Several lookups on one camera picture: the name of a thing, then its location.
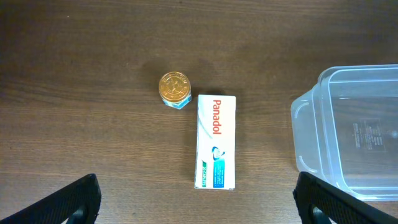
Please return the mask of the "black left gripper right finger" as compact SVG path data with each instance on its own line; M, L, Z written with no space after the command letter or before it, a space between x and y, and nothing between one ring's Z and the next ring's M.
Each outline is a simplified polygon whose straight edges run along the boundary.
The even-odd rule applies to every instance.
M299 173L293 196L304 224L397 224L397 218L308 172Z

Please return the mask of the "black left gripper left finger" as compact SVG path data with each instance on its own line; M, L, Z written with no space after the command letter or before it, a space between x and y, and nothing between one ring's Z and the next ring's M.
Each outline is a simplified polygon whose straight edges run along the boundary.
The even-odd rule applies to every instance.
M101 205L101 190L95 174L87 174L1 223L94 224Z

